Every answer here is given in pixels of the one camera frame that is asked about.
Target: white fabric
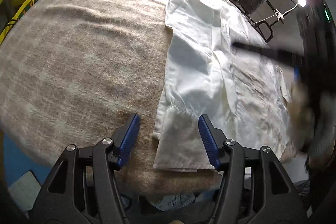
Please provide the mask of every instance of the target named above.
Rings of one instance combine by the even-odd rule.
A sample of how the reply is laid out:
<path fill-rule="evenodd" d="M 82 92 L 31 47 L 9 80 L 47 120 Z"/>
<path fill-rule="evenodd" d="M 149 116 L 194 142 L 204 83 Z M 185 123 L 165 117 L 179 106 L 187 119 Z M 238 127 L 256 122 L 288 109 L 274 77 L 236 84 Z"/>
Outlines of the white fabric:
<path fill-rule="evenodd" d="M 227 138 L 268 145 L 280 158 L 288 142 L 282 73 L 263 57 L 232 51 L 234 41 L 265 44 L 245 17 L 228 0 L 169 0 L 165 23 L 174 35 L 152 133 L 160 140 L 154 168 L 213 168 L 198 132 L 202 114 Z"/>

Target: blue gripper pad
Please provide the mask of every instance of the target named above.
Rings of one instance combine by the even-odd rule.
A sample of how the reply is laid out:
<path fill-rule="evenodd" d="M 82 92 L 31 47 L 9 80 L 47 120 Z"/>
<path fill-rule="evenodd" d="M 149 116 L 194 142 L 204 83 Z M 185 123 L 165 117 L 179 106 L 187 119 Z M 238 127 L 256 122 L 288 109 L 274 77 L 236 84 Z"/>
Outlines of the blue gripper pad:
<path fill-rule="evenodd" d="M 127 164 L 132 148 L 137 140 L 140 127 L 140 117 L 135 114 L 119 146 L 117 165 L 122 168 Z"/>
<path fill-rule="evenodd" d="M 204 116 L 205 115 L 202 115 L 198 119 L 198 131 L 201 135 L 203 145 L 205 147 L 205 151 L 207 152 L 207 155 L 209 158 L 209 162 L 217 170 L 219 166 L 221 165 L 221 162 L 219 161 L 219 158 L 218 158 L 219 148 L 211 134 L 211 131 L 207 123 L 205 122 Z"/>

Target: fuzzy fabric surface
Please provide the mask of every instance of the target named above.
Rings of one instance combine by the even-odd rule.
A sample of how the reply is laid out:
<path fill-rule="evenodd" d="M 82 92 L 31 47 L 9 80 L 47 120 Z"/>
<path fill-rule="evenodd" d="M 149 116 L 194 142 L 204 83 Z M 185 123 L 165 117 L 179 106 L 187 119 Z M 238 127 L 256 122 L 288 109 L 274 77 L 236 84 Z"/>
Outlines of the fuzzy fabric surface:
<path fill-rule="evenodd" d="M 95 145 L 141 116 L 127 166 L 140 193 L 190 193 L 219 185 L 211 170 L 154 170 L 152 140 L 172 32 L 168 0 L 39 0 L 0 47 L 1 126 L 36 162 L 53 166 L 71 143 Z"/>

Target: metal bolt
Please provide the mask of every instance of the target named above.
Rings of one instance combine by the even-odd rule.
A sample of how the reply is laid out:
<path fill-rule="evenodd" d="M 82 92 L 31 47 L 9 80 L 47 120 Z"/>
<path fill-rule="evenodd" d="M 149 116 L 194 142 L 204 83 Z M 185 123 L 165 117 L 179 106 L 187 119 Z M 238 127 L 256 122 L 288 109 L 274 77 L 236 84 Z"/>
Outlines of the metal bolt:
<path fill-rule="evenodd" d="M 270 149 L 268 146 L 263 146 L 263 147 L 262 147 L 262 150 L 263 150 L 263 152 L 265 152 L 265 153 L 270 153 L 270 152 L 271 152 L 271 149 Z"/>
<path fill-rule="evenodd" d="M 103 144 L 108 145 L 108 144 L 111 144 L 111 143 L 112 143 L 112 139 L 111 138 L 105 138 L 105 139 L 103 139 Z"/>
<path fill-rule="evenodd" d="M 68 151 L 73 151 L 76 148 L 76 146 L 74 144 L 70 144 L 67 146 L 67 150 Z"/>
<path fill-rule="evenodd" d="M 227 145 L 235 145 L 236 144 L 236 141 L 234 139 L 226 139 L 226 144 Z"/>

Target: white cable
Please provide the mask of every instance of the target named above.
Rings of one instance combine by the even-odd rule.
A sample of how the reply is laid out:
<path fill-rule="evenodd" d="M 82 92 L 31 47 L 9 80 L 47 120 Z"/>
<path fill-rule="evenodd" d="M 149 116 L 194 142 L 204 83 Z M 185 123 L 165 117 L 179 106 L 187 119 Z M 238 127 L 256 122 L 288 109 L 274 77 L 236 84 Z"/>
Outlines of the white cable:
<path fill-rule="evenodd" d="M 289 13 L 290 11 L 294 10 L 298 5 L 299 5 L 299 4 L 297 3 L 292 9 L 289 9 L 288 11 L 284 12 L 284 13 L 283 13 L 281 16 L 279 16 L 279 17 L 278 17 L 277 14 L 274 14 L 274 15 L 268 17 L 268 18 L 265 18 L 265 19 L 260 20 L 260 21 L 258 21 L 258 22 L 254 22 L 254 23 L 252 24 L 252 26 L 253 26 L 254 24 L 257 24 L 257 23 L 259 23 L 259 22 L 262 22 L 262 21 L 264 21 L 264 20 L 267 20 L 267 19 L 269 19 L 269 18 L 271 18 L 271 17 L 273 17 L 273 16 L 277 16 L 277 17 L 278 17 L 278 20 L 279 20 L 280 17 L 283 18 L 283 15 L 285 15 L 286 13 Z"/>

